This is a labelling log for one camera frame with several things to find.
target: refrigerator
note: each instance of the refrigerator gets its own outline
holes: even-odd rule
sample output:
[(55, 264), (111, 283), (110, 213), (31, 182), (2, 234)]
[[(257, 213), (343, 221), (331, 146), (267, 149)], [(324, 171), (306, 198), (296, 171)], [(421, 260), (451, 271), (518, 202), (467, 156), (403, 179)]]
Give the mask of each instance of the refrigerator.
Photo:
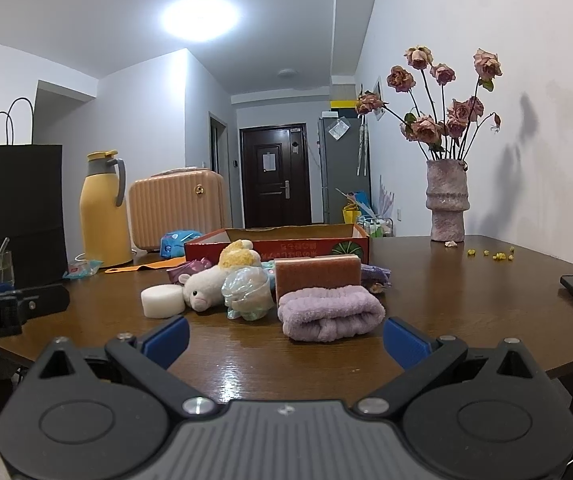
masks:
[(343, 193), (364, 191), (371, 203), (371, 158), (367, 153), (367, 174), (363, 162), (358, 171), (359, 127), (360, 119), (341, 118), (349, 129), (336, 140), (329, 129), (337, 122), (337, 118), (323, 118), (318, 122), (318, 135), (320, 137), (320, 162), (323, 177), (323, 212), (324, 223), (342, 224), (342, 208), (347, 199), (336, 189)]

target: pink suitcase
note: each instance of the pink suitcase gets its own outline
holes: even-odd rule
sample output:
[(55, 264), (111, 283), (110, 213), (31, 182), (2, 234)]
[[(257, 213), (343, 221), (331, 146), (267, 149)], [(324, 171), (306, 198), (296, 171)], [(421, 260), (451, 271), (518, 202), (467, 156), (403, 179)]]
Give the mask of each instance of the pink suitcase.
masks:
[(210, 170), (182, 168), (137, 180), (128, 192), (133, 243), (156, 251), (170, 231), (222, 229), (225, 207), (224, 178)]

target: textured vase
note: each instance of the textured vase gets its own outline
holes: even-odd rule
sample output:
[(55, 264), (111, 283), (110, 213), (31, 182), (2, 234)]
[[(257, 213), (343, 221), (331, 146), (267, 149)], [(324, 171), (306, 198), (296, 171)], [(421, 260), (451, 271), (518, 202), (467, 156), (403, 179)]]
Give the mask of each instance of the textured vase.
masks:
[(470, 208), (467, 173), (461, 160), (427, 161), (427, 208), (433, 212), (431, 239), (465, 240), (465, 215)]

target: brown front door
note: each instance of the brown front door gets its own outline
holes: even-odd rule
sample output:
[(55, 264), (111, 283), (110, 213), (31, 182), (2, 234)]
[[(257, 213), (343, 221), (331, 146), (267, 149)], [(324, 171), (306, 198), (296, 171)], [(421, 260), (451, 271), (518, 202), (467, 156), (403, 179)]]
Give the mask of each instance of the brown front door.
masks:
[(311, 194), (305, 124), (240, 130), (244, 225), (308, 225)]

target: thermos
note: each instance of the thermos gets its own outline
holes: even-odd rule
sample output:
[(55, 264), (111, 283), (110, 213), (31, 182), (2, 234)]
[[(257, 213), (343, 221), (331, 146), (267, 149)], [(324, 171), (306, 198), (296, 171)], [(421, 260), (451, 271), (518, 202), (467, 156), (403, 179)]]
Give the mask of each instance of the thermos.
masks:
[(116, 150), (87, 155), (89, 170), (80, 196), (85, 258), (101, 261), (101, 267), (114, 267), (133, 259), (124, 201), (126, 171), (124, 160), (114, 158), (115, 155)]

